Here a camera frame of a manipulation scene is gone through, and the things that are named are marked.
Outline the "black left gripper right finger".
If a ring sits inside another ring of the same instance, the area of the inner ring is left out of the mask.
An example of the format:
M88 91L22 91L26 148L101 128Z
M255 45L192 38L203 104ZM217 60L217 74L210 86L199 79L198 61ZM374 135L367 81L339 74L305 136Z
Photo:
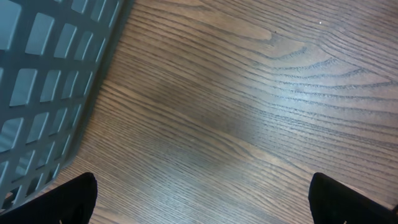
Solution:
M392 210L331 177L316 172L308 191L314 224L397 224Z

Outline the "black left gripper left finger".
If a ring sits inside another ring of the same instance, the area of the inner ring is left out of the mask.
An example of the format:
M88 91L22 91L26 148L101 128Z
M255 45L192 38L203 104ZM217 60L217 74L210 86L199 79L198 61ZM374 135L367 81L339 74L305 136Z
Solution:
M1 215L1 224L88 224L97 196L95 176L86 172Z

